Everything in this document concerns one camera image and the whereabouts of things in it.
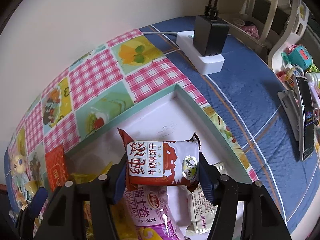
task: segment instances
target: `yellow snack wrapper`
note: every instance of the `yellow snack wrapper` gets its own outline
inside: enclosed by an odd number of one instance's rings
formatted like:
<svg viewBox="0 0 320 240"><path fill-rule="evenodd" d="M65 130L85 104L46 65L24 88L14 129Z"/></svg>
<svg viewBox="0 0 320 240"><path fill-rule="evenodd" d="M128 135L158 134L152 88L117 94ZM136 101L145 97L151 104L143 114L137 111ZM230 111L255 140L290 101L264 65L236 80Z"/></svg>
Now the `yellow snack wrapper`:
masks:
<svg viewBox="0 0 320 240"><path fill-rule="evenodd" d="M107 174L112 166L112 162L108 163L107 166L99 173ZM93 181L97 174L79 174L79 173L71 173L71 180L76 184L86 183ZM110 206L113 222L115 224L116 230L118 232L119 238L121 240L136 240L138 239L133 221L131 216L127 210L127 206L123 199L119 201L116 205ZM93 235L93 225L91 219L91 211L90 211L90 201L84 201L84 219L85 219L85 231L87 240L94 240Z"/></svg>
<svg viewBox="0 0 320 240"><path fill-rule="evenodd" d="M28 183L24 184L24 187L27 191L30 192L33 197L38 190L37 182L35 180L29 181Z"/></svg>

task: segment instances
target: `screw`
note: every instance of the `screw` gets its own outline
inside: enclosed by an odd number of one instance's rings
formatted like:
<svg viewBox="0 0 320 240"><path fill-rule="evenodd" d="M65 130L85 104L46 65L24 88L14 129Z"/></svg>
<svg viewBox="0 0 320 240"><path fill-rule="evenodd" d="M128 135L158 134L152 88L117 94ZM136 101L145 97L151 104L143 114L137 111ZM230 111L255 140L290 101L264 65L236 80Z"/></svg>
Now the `screw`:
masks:
<svg viewBox="0 0 320 240"><path fill-rule="evenodd" d="M254 182L254 184L255 184L257 187L261 187L261 186L263 185L260 180L256 180L256 181Z"/></svg>
<svg viewBox="0 0 320 240"><path fill-rule="evenodd" d="M66 187L71 187L73 185L73 182L71 180L68 180L64 185Z"/></svg>
<svg viewBox="0 0 320 240"><path fill-rule="evenodd" d="M228 181L228 180L229 180L229 176L226 175L226 174L222 174L222 175L220 176L220 179L223 180L223 181Z"/></svg>
<svg viewBox="0 0 320 240"><path fill-rule="evenodd" d="M107 174L101 174L99 175L99 180L106 180L108 178L108 175Z"/></svg>

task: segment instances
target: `teal toy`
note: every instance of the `teal toy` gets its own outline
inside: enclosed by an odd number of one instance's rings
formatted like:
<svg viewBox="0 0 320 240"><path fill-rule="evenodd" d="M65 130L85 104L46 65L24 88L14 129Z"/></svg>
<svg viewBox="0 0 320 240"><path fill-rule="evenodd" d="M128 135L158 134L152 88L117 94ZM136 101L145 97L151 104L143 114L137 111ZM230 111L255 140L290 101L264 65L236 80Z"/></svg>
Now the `teal toy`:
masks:
<svg viewBox="0 0 320 240"><path fill-rule="evenodd" d="M288 61L291 64L299 65L304 71L312 64L312 57L303 45L297 45L290 54L287 55Z"/></svg>

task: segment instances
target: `red and white snack wrapper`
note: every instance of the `red and white snack wrapper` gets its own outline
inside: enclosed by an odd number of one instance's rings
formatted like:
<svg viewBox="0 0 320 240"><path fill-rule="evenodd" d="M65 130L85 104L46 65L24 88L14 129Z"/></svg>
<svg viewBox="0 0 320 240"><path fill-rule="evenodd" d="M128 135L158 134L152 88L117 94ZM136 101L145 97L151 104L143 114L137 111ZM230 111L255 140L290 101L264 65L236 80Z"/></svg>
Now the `red and white snack wrapper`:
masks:
<svg viewBox="0 0 320 240"><path fill-rule="evenodd" d="M200 141L195 133L188 141L134 141L118 130L128 158L128 190L136 190L138 185L196 188Z"/></svg>
<svg viewBox="0 0 320 240"><path fill-rule="evenodd" d="M139 186L135 191L125 189L123 197L139 240L184 240L169 209L166 186Z"/></svg>
<svg viewBox="0 0 320 240"><path fill-rule="evenodd" d="M56 187L63 186L69 177L69 173L62 144L45 154L45 165L47 166L51 190L54 191Z"/></svg>

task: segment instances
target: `smartphone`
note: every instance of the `smartphone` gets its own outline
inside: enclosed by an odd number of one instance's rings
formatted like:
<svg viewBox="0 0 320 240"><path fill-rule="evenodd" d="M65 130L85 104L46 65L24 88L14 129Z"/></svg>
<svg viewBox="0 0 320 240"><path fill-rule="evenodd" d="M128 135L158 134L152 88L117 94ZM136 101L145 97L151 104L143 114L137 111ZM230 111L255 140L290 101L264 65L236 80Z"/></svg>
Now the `smartphone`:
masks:
<svg viewBox="0 0 320 240"><path fill-rule="evenodd" d="M305 161L314 150L314 112L308 80L303 76L295 76L296 93L300 108L300 159Z"/></svg>

